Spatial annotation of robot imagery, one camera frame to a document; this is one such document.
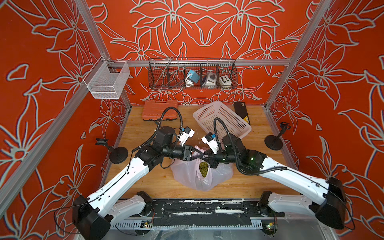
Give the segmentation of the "white perforated plastic basket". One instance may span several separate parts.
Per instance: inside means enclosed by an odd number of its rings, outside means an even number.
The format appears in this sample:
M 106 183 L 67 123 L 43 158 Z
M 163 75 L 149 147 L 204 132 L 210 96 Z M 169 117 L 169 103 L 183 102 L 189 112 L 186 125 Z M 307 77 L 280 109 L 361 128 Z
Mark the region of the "white perforated plastic basket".
M 242 139 L 248 135 L 252 127 L 239 115 L 220 101 L 212 102 L 193 113 L 198 125 L 205 131 L 214 134 L 214 118 L 220 118 L 227 126 L 230 134 Z

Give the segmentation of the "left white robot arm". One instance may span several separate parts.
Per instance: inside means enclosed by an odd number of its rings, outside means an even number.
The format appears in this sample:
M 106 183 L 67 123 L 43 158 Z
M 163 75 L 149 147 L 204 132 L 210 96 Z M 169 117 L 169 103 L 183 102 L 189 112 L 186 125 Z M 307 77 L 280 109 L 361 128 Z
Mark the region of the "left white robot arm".
M 173 143 L 175 130 L 165 126 L 156 129 L 144 144 L 134 149 L 135 156 L 130 163 L 112 180 L 88 197 L 79 196 L 73 203 L 73 224 L 86 240 L 100 240 L 124 217 L 147 213 L 152 199 L 139 192 L 131 199 L 118 202 L 138 180 L 161 164 L 165 157 L 191 161 L 192 146 L 186 145 L 188 138 L 195 132 L 189 127 L 181 128 L 177 140 Z

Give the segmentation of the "pink plastic bag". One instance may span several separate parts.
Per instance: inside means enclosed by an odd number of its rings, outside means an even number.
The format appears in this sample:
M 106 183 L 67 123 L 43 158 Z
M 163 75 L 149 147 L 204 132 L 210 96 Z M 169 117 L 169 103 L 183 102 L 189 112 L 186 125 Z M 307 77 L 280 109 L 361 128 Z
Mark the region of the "pink plastic bag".
M 216 168 L 211 168 L 202 159 L 190 162 L 176 159 L 171 165 L 174 179 L 180 184 L 197 190 L 207 192 L 218 184 L 233 177 L 233 164 L 220 163 Z

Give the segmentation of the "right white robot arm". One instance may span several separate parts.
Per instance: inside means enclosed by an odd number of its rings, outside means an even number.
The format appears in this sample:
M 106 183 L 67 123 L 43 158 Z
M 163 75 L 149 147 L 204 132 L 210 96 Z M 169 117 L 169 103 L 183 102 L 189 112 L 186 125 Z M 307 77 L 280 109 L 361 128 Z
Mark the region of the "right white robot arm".
M 225 136 L 221 142 L 209 133 L 202 138 L 210 149 L 200 159 L 216 168 L 220 163 L 234 163 L 238 171 L 246 176 L 261 176 L 283 184 L 299 195 L 280 195 L 263 192 L 259 210 L 264 215 L 292 212 L 316 217 L 318 221 L 333 229 L 345 227 L 347 208 L 346 194 L 340 180 L 316 178 L 280 164 L 256 150 L 248 150 L 242 140 L 234 135 Z

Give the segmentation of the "pineapple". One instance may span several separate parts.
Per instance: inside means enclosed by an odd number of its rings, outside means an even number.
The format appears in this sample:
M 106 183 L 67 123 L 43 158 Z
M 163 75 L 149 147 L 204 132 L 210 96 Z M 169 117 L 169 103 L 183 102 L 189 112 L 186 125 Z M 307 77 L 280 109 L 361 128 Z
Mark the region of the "pineapple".
M 210 166 L 207 162 L 201 162 L 199 164 L 199 170 L 203 178 L 207 176 L 209 169 L 210 169 Z

